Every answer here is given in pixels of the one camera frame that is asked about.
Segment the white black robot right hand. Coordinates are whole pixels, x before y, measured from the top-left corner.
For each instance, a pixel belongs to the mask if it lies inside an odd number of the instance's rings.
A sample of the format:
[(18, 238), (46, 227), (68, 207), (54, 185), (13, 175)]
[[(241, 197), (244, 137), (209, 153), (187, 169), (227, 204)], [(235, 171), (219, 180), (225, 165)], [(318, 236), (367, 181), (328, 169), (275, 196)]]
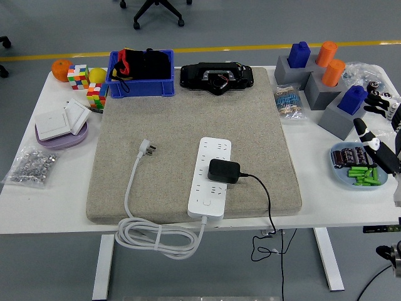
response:
[(365, 99), (364, 109), (382, 115), (391, 123), (397, 133), (395, 138), (395, 152), (376, 137), (361, 118), (353, 120), (355, 130), (368, 155), (387, 173), (398, 182), (393, 195), (394, 203), (400, 207), (400, 102), (395, 97), (386, 97), (372, 91)]

